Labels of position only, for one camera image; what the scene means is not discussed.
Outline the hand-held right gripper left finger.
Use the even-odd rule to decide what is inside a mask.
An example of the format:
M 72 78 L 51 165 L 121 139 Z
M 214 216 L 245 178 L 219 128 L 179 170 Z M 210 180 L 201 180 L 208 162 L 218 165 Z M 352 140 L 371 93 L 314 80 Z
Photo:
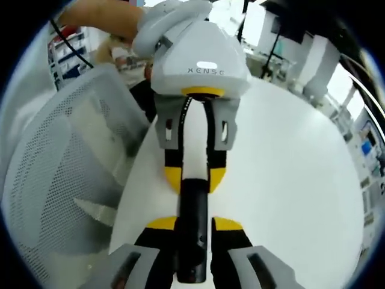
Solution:
M 81 288 L 171 288 L 176 271 L 177 217 L 148 223 L 134 244 L 123 244 L 108 255 Z

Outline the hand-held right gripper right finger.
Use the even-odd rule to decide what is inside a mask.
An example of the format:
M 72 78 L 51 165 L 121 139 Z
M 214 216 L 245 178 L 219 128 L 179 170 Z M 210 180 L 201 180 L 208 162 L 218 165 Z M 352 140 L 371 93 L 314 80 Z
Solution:
M 212 218 L 211 273 L 215 288 L 302 288 L 292 267 L 253 246 L 240 223 Z

